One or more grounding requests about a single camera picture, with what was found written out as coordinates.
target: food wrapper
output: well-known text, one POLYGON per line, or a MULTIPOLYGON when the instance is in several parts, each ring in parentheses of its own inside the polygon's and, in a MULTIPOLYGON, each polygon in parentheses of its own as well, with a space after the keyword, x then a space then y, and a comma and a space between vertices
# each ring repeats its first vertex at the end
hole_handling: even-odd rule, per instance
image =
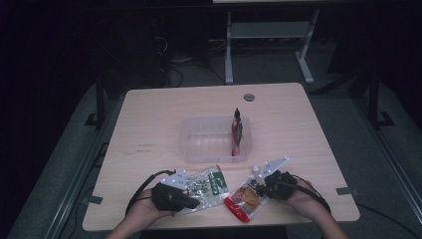
POLYGON ((240 141, 242 139, 242 120, 240 119, 239 109, 236 108, 232 122, 232 156, 239 156, 240 141))
POLYGON ((242 222, 249 222, 269 199, 266 195, 261 197, 257 194, 257 185, 255 177, 249 176, 231 196, 224 199, 229 210, 242 222))
POLYGON ((221 205, 229 195, 226 180, 218 165, 186 176, 186 183, 189 197, 197 199, 200 204, 194 209, 184 208, 176 216, 221 205))

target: clear plastic container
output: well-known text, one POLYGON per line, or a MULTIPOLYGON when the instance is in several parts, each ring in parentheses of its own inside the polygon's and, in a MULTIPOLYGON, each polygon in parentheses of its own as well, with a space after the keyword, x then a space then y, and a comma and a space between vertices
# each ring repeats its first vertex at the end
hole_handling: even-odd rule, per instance
POLYGON ((183 119, 180 151, 187 162, 243 162, 252 150, 252 135, 247 117, 242 119, 239 156, 232 156, 233 116, 183 119))

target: right hand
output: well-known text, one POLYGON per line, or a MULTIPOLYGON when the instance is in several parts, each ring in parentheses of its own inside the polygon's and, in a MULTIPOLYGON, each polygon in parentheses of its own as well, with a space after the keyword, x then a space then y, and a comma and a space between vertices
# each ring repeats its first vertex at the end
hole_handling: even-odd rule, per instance
MULTIPOLYGON (((298 186, 304 187, 310 191, 315 192, 315 190, 308 185, 311 184, 310 182, 304 182, 301 179, 298 179, 298 186)), ((279 200, 280 202, 287 203, 288 205, 292 206, 299 214, 305 216, 306 218, 315 221, 318 217, 329 214, 328 211, 315 199, 311 196, 295 190, 293 195, 287 200, 279 200)))

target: hand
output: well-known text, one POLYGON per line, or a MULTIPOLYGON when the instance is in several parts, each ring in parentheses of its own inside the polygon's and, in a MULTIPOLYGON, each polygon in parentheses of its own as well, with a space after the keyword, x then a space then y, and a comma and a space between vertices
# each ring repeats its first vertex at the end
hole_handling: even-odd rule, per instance
POLYGON ((152 200, 148 198, 150 196, 151 189, 143 190, 139 194, 138 199, 146 199, 136 201, 124 219, 112 230, 107 238, 127 238, 138 231, 148 228, 159 218, 173 215, 171 211, 159 211, 152 200))
MULTIPOLYGON (((308 181, 298 179, 298 186, 304 187, 310 191, 315 192, 312 185, 308 181)), ((331 214, 311 196, 295 190, 293 195, 287 201, 295 210, 312 220, 319 231, 322 233, 324 239, 348 239, 347 234, 331 216, 331 214)))
MULTIPOLYGON (((312 184, 309 181, 298 179, 298 186, 315 192, 315 190, 312 188, 312 184)), ((295 208, 299 214, 309 218, 312 221, 315 221, 321 215, 329 214, 329 212, 326 211, 326 209, 319 202, 314 200, 311 196, 298 190, 295 190, 293 195, 287 201, 282 202, 286 202, 295 208)))

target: white desk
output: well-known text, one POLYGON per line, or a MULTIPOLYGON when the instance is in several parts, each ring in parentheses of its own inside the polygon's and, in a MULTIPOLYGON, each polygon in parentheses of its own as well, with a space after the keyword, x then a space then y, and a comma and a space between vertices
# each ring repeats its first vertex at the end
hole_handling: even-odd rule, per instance
MULTIPOLYGON (((88 231, 111 230, 123 218, 130 197, 146 178, 162 169, 197 172, 209 163, 186 163, 178 149, 180 123, 187 117, 230 116, 239 108, 250 120, 253 147, 243 163, 220 163, 230 191, 235 190, 253 165, 284 155, 282 168, 310 180, 326 199, 337 221, 354 221, 359 212, 318 123, 308 97, 299 84, 270 84, 207 88, 130 91, 124 100, 103 168, 83 226, 88 231), (255 95, 253 102, 243 99, 255 95)), ((160 178, 152 181, 153 187, 160 178)), ((308 222, 287 205, 271 200, 248 224, 239 221, 225 205, 177 218, 158 220, 151 228, 200 228, 275 225, 308 222)))

